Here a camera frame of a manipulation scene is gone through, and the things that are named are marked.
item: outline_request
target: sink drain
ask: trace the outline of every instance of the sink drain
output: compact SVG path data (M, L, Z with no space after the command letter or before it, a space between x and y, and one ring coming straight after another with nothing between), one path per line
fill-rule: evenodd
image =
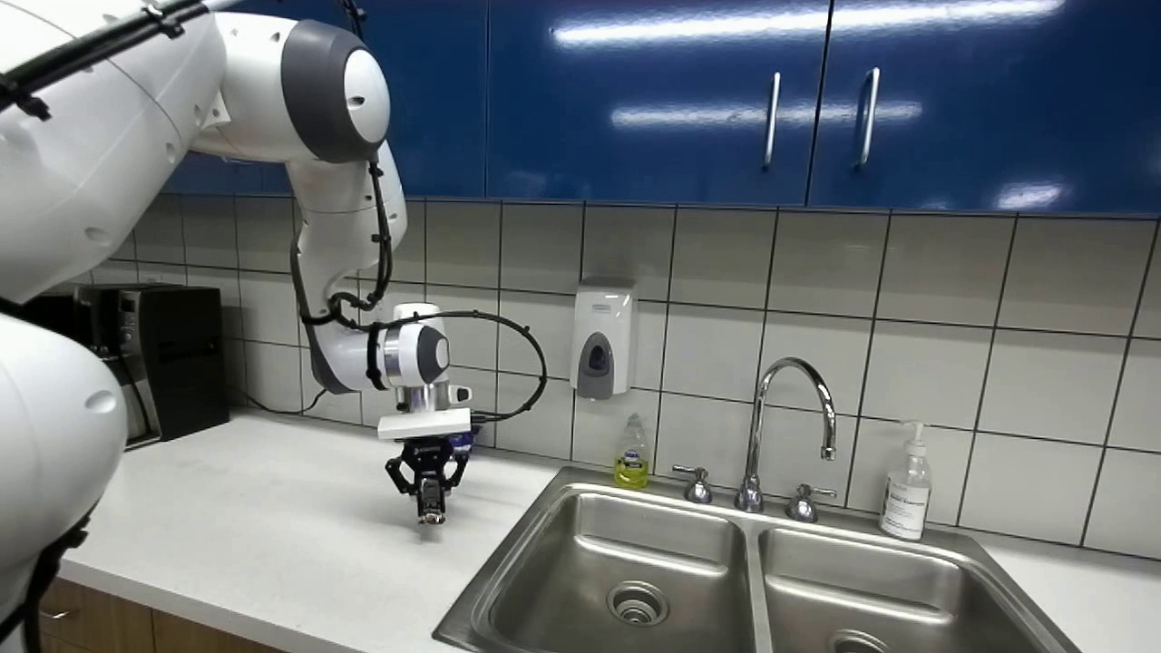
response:
M871 630L845 628L834 633L834 653L891 653L891 648Z
M611 592L611 610L629 628L657 628L668 616L668 599L657 582L623 579Z

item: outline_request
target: cabinet handle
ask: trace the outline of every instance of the cabinet handle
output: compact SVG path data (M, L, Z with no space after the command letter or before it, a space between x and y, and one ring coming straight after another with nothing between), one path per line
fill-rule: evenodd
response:
M62 625L68 616L73 616L68 610L39 610L39 621L49 621L49 625Z
M770 75L770 106L765 106L765 154L761 165L773 165L773 136L777 136L777 108L785 101L785 72Z
M865 145L860 145L860 164L871 164L871 145L876 145L876 112L878 112L878 82L882 82L882 67L871 67L871 91L868 91L868 112L865 112Z

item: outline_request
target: soap dispenser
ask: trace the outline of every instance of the soap dispenser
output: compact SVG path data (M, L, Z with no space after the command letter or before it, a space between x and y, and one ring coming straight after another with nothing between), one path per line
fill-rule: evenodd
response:
M647 419L632 413L615 453L615 486L647 490L650 483L650 432Z
M917 540L932 504L932 464L922 445L922 423L886 472L886 504L878 527L901 540Z
M634 292L629 286L581 286L575 309L575 370L581 399L615 399L632 380Z

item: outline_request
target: backsplash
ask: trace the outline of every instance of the backsplash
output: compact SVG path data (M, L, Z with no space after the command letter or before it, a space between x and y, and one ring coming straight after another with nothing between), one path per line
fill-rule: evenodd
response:
M234 376L299 408L316 394L294 318L292 200L167 197L98 282L217 286ZM634 390L570 390L575 289L639 289ZM733 490L761 366L801 356L841 413L819 459L805 376L777 380L761 486L812 483L828 504L882 507L882 466L926 419L932 522L1161 557L1161 255L1153 222L1012 215L777 215L686 205L410 201L389 301L531 321L553 366L540 407L487 432L498 449L611 466L629 413L657 466L706 464ZM490 321L452 321L453 376L517 407L533 356ZM327 394L314 413L373 423L391 394Z

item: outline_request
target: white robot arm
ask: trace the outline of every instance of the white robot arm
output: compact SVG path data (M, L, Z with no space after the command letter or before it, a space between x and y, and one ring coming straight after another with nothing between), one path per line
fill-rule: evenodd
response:
M354 314L383 301L407 233L385 131L389 82L342 27L195 0L0 0L0 304L103 263L190 148L288 164L300 205L288 263L314 370L331 390L402 386L402 413L383 423L407 438L389 472L425 522L442 522L465 472L452 434L473 426L468 394L446 385L442 321L432 304L371 326ZM339 289L371 263L371 297ZM0 653L37 638L21 610L112 477L125 419L103 359L0 314Z

